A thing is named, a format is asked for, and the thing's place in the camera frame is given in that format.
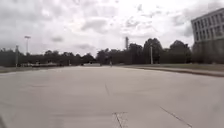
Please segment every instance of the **concrete pavement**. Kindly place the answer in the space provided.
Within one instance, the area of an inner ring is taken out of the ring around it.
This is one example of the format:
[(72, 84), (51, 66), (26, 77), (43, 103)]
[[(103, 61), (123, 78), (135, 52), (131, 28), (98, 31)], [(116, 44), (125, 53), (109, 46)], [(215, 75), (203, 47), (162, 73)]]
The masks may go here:
[(205, 75), (205, 76), (214, 76), (214, 77), (224, 77), (224, 72), (222, 71), (211, 71), (211, 70), (199, 70), (199, 69), (185, 69), (185, 68), (167, 68), (167, 67), (147, 67), (147, 66), (124, 66), (126, 68), (135, 68), (135, 69), (145, 69), (145, 70), (159, 70), (159, 71), (168, 71), (168, 72), (177, 72), (177, 73), (187, 73), (195, 75)]
[(223, 128), (223, 97), (223, 78), (162, 71), (73, 67), (0, 74), (7, 128), (119, 128), (119, 121), (129, 128)]

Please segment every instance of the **light pole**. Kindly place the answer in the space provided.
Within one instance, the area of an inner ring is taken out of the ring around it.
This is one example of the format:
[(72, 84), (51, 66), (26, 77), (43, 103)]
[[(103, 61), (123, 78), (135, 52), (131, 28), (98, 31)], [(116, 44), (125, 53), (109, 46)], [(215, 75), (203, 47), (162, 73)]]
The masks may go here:
[(28, 41), (31, 37), (30, 36), (24, 36), (24, 38), (26, 39), (26, 55), (28, 55)]
[(150, 44), (150, 54), (151, 64), (153, 64), (152, 44)]
[(18, 52), (19, 52), (19, 46), (16, 45), (16, 68), (18, 67), (18, 60), (19, 60)]

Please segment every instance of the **crack in pavement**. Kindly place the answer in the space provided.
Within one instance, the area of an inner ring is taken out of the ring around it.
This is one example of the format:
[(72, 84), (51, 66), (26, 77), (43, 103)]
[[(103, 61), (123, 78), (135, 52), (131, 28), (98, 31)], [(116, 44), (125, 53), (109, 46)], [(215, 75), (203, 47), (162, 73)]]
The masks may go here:
[(177, 120), (179, 120), (180, 122), (182, 122), (183, 124), (187, 125), (189, 128), (193, 128), (193, 126), (189, 123), (187, 123), (186, 121), (184, 121), (183, 119), (181, 119), (180, 117), (176, 116), (174, 113), (164, 109), (163, 107), (159, 106), (164, 112), (168, 113), (169, 115), (173, 116), (174, 118), (176, 118)]

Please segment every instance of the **sky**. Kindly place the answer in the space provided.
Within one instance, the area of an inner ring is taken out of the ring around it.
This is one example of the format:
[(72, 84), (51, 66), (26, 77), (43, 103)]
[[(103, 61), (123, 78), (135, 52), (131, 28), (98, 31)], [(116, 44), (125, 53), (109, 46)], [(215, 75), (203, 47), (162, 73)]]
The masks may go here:
[(222, 0), (0, 0), (0, 48), (96, 54), (157, 38), (193, 45), (191, 20), (224, 7)]

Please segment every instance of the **gray cloud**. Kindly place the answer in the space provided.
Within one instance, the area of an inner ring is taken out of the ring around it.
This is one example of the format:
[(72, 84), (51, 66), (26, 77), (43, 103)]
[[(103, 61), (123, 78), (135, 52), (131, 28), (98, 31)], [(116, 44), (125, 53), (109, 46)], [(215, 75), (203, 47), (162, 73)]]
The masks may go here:
[(94, 50), (95, 47), (89, 44), (79, 44), (75, 45), (76, 48), (82, 49), (82, 50)]
[(183, 16), (186, 20), (192, 20), (198, 16), (204, 15), (208, 12), (214, 11), (216, 9), (222, 8), (223, 4), (219, 0), (212, 0), (208, 2), (199, 1), (191, 9), (185, 9), (183, 11)]
[(141, 12), (142, 11), (142, 4), (139, 4), (137, 7), (137, 11)]
[(91, 6), (95, 5), (95, 4), (97, 4), (97, 1), (96, 0), (79, 0), (78, 3), (82, 7), (88, 8), (88, 7), (91, 7)]
[(117, 8), (109, 4), (94, 3), (88, 8), (84, 7), (82, 10), (85, 17), (104, 17), (112, 18), (117, 14)]
[(184, 25), (185, 22), (187, 22), (187, 20), (182, 16), (174, 16), (172, 18), (172, 21), (175, 26), (181, 26)]
[(162, 14), (162, 11), (157, 10), (157, 11), (154, 11), (154, 12), (150, 12), (149, 14), (142, 14), (142, 16), (145, 16), (145, 17), (148, 17), (148, 18), (153, 18), (153, 17), (161, 15), (161, 14)]
[(51, 40), (55, 43), (57, 42), (63, 42), (63, 38), (61, 36), (52, 37)]
[(105, 19), (92, 19), (86, 21), (86, 23), (82, 26), (81, 30), (86, 31), (88, 29), (92, 29), (98, 33), (104, 32), (104, 26), (107, 24)]
[(49, 46), (46, 40), (51, 35), (45, 25), (60, 15), (62, 8), (53, 1), (0, 0), (0, 47), (14, 49), (19, 45), (24, 52), (24, 36), (30, 35), (30, 51), (42, 51)]
[(125, 23), (126, 27), (136, 27), (139, 24), (139, 21), (135, 21), (133, 20), (133, 17), (131, 17), (130, 19), (128, 19)]

